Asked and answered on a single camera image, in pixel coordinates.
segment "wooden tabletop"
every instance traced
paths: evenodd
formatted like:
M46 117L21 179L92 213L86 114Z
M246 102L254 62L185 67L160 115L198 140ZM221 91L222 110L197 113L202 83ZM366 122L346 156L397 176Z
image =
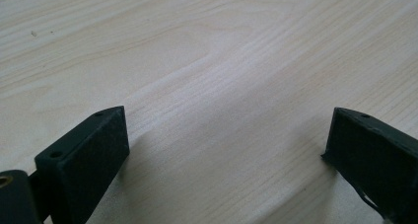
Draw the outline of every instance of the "wooden tabletop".
M88 223L382 223L319 155L334 107L418 137L418 0L0 0L1 171L119 105Z

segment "screw hole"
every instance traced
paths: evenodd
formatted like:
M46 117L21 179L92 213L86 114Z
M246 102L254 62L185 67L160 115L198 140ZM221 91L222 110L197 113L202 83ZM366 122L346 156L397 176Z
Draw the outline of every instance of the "screw hole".
M5 187L13 180L13 177L0 177L0 188Z
M58 158L62 155L62 152L53 152L49 155L51 158Z

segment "dark green plastic part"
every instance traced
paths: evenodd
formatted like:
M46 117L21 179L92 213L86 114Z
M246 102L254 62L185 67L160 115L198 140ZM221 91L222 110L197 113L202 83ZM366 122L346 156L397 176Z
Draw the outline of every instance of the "dark green plastic part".
M52 221L84 224L129 154L123 107L97 112L35 157Z
M29 178L24 171L0 173L0 223L40 223Z
M418 141L364 114L336 108L325 162L384 219L418 223Z

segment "black plastic piece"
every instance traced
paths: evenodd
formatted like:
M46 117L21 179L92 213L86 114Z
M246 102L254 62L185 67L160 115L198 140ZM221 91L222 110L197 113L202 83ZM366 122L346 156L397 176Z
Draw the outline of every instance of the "black plastic piece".
M84 224L92 215L111 181L129 154L123 107L97 112L35 157L37 170L28 178L19 172L19 182L0 188L1 215L7 215L3 196L20 198L34 210L27 215L20 206L10 206L18 215L38 222L48 215L56 224ZM0 223L17 222L15 217Z
M418 140L367 114L336 108L322 158L384 219L418 223Z
M12 170L0 173L0 223L39 224L28 175Z

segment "wooden table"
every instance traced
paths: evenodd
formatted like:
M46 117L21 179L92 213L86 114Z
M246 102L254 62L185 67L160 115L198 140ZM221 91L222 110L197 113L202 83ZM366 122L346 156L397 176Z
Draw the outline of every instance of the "wooden table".
M0 168L124 105L89 223L382 223L323 153L334 107L418 137L418 0L0 0Z

